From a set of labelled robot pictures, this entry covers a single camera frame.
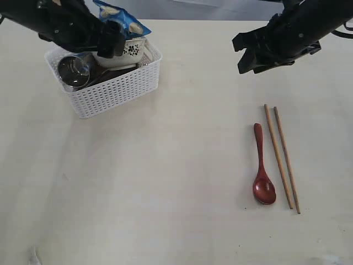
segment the metal cup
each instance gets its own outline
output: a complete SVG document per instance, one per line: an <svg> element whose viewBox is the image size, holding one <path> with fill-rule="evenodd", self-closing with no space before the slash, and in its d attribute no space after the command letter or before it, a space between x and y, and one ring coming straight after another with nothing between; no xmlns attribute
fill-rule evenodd
<svg viewBox="0 0 353 265"><path fill-rule="evenodd" d="M60 79L72 88L83 88L101 74L91 52L67 56L57 66Z"/></svg>

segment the wooden table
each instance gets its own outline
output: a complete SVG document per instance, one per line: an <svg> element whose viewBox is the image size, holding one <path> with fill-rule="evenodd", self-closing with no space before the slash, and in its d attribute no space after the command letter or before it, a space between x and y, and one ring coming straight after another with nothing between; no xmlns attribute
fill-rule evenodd
<svg viewBox="0 0 353 265"><path fill-rule="evenodd" d="M291 67L239 75L231 39L264 22L143 22L159 88L88 120L44 61L51 45L1 25L0 263L26 264L35 244L43 265L352 264L351 42L330 35ZM282 116L301 215L264 103ZM252 195L256 122L273 206Z"/></svg>

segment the spoon bowl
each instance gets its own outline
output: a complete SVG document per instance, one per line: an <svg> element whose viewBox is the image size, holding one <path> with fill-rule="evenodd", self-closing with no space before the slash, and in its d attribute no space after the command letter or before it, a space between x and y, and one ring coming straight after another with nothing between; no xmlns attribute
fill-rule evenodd
<svg viewBox="0 0 353 265"><path fill-rule="evenodd" d="M254 125L255 138L259 153L259 171L253 184L255 198L262 204L273 204L276 201L276 190L264 167L263 130L260 124Z"/></svg>

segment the spoon handle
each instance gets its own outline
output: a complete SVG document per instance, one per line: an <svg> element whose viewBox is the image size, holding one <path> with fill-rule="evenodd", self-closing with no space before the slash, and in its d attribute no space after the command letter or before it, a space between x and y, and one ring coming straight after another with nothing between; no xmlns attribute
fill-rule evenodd
<svg viewBox="0 0 353 265"><path fill-rule="evenodd" d="M259 153L259 168L264 166L264 153L263 153L263 129L260 124L254 124L254 132L256 138L256 144L258 145L258 153Z"/></svg>

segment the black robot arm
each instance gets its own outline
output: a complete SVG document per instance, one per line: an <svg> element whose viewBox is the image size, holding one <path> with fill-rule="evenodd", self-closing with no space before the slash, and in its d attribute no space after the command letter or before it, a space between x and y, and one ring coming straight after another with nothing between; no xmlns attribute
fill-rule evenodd
<svg viewBox="0 0 353 265"><path fill-rule="evenodd" d="M239 73L261 73L274 67L293 65L295 60L321 49L319 39L353 17L352 0L284 0L282 14L267 26L239 33L235 51L246 49Z"/></svg>
<svg viewBox="0 0 353 265"><path fill-rule="evenodd" d="M0 14L71 52L121 55L125 37L116 22L101 22L83 0L0 0Z"/></svg>

